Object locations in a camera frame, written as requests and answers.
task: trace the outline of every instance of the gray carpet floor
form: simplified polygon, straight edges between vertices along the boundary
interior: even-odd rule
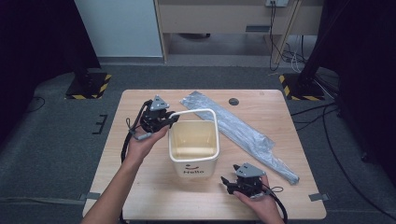
[[[0,198],[68,199],[72,204],[31,201],[0,203],[0,223],[79,223],[83,203],[80,194],[90,190],[112,120],[124,90],[129,89],[265,89],[282,90],[276,72],[263,67],[206,66],[104,66],[112,75],[102,99],[65,100],[73,74],[60,75],[42,83],[35,91],[21,122],[0,153]],[[287,101],[290,113],[325,105],[325,101]],[[313,110],[294,116],[309,121],[320,116]],[[101,134],[96,122],[107,115]],[[327,216],[323,220],[291,220],[290,223],[396,223],[368,204],[354,190],[396,217],[396,190],[381,167],[361,161],[361,150],[342,118],[333,112],[325,117],[337,164],[327,143],[321,119],[298,131],[305,155],[321,193]],[[296,123],[296,129],[304,124]],[[148,223],[190,223],[151,222]]]

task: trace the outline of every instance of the black wire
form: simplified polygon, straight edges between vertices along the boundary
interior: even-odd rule
[[[270,55],[270,69],[271,71],[276,71],[276,69],[279,67],[279,63],[276,65],[276,68],[274,69],[272,67],[272,60],[273,60],[273,52],[274,52],[274,46],[277,49],[277,51],[279,52],[280,55],[282,55],[280,53],[280,50],[277,48],[277,46],[274,44],[274,37],[272,34],[272,30],[274,28],[274,18],[275,18],[275,14],[276,14],[276,6],[274,1],[271,1],[271,29],[270,29],[270,40],[271,40],[271,55]]]
[[[330,151],[332,152],[332,155],[335,159],[335,161],[337,162],[338,166],[340,167],[341,171],[343,172],[344,176],[346,177],[346,180],[349,182],[349,184],[352,186],[352,188],[354,190],[356,190],[356,192],[358,192],[358,194],[364,199],[364,201],[366,201],[367,203],[369,203],[372,207],[374,207],[376,210],[378,210],[379,212],[381,212],[382,214],[390,217],[391,219],[396,221],[396,217],[392,216],[391,214],[385,212],[384,210],[382,210],[380,207],[378,207],[376,204],[374,204],[372,201],[370,201],[357,187],[356,185],[353,183],[353,181],[350,179],[349,175],[347,174],[346,170],[344,169],[344,166],[341,164],[341,162],[338,160],[337,156],[335,155],[334,149],[332,148],[332,142],[330,141],[330,137],[329,137],[329,133],[327,131],[327,127],[326,127],[326,119],[324,118],[325,113],[326,113],[326,109],[327,106],[323,108],[323,116],[322,116],[322,121],[323,121],[323,128],[324,128],[324,132],[326,134],[326,139],[327,139],[327,143],[329,144],[330,147]]]
[[[36,100],[42,100],[43,101],[43,103],[41,104],[41,106],[39,106],[38,108],[36,108],[36,109],[33,109],[33,110],[28,110],[28,111],[26,111],[26,113],[32,113],[32,112],[35,112],[35,111],[37,111],[37,110],[39,110],[39,109],[41,109],[41,107],[43,107],[45,104],[46,104],[46,100],[43,98],[43,97],[40,97],[40,96],[35,96],[35,97],[33,97],[34,99],[36,99]]]
[[[335,105],[335,102],[327,104],[327,105],[315,106],[315,107],[312,107],[312,108],[309,108],[309,109],[306,109],[306,110],[303,110],[303,111],[300,111],[300,112],[297,112],[297,113],[294,113],[294,114],[290,114],[290,115],[291,116],[295,116],[295,115],[303,114],[303,113],[308,112],[310,110],[319,109],[319,108],[322,108],[322,107],[325,107],[325,106],[330,106],[330,105]]]
[[[334,110],[331,110],[331,111],[327,112],[325,115],[328,115],[328,114],[330,114],[330,113],[332,113],[332,112],[334,112],[334,111],[336,111],[336,110],[338,110],[338,108],[335,108]],[[296,129],[296,131],[300,131],[300,130],[302,130],[302,129],[308,127],[310,124],[313,124],[315,121],[317,121],[318,119],[320,119],[320,118],[323,117],[323,116],[324,116],[324,115],[319,115],[319,116],[317,116],[315,119],[313,119],[313,120],[311,120],[311,121],[294,121],[294,123],[306,123],[305,126],[299,128],[299,129]]]
[[[273,187],[273,188],[270,189],[270,187],[268,187],[268,186],[266,186],[264,184],[262,184],[262,185],[265,186],[267,188],[267,190],[270,190],[270,194],[269,195],[275,200],[277,205],[279,205],[279,208],[280,208],[280,210],[282,210],[282,213],[283,213],[283,222],[285,224],[287,224],[288,223],[288,212],[286,211],[286,208],[283,205],[283,203],[276,197],[276,194],[273,191],[273,189],[277,189],[277,188],[281,188],[282,189],[281,191],[283,191],[283,188],[282,187]]]
[[[301,56],[303,58],[304,63],[306,62],[306,59],[304,57],[304,36],[301,36]]]

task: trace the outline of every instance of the wooden cabinet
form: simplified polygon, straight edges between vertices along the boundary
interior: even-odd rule
[[[183,33],[259,32],[266,36],[270,44],[272,28],[275,44],[283,50],[291,31],[295,34],[316,33],[322,3],[323,0],[289,0],[286,7],[273,9],[267,7],[263,0],[155,0],[163,57],[166,60],[171,34]],[[298,24],[296,28],[293,28],[294,21]]]

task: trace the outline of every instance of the wooden table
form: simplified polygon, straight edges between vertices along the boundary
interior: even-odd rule
[[[132,120],[142,104],[159,94],[170,104],[168,111],[187,108],[179,101],[193,90],[125,91],[102,158],[99,162],[91,192],[103,193],[120,167],[120,151],[128,128],[125,120]],[[133,220],[254,220],[256,215],[233,195],[227,194],[220,177],[234,181],[233,164],[249,162],[263,169],[271,187],[284,188],[277,197],[285,205],[289,219],[322,219],[326,210],[322,201],[311,202],[308,195],[318,193],[318,188],[306,160],[297,132],[281,91],[261,90],[201,90],[245,123],[271,138],[275,143],[273,153],[300,177],[297,185],[290,183],[249,156],[245,150],[222,133],[219,135],[220,155],[215,173],[207,178],[181,178],[177,176],[169,158],[168,138],[161,139],[142,164],[132,190],[123,207],[125,219]],[[230,105],[236,98],[239,105]],[[193,114],[181,119],[199,119]],[[95,200],[87,200],[83,215]]]

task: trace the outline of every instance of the power outlet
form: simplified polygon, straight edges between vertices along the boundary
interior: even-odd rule
[[[288,5],[289,0],[266,0],[265,6],[266,7],[286,7]]]

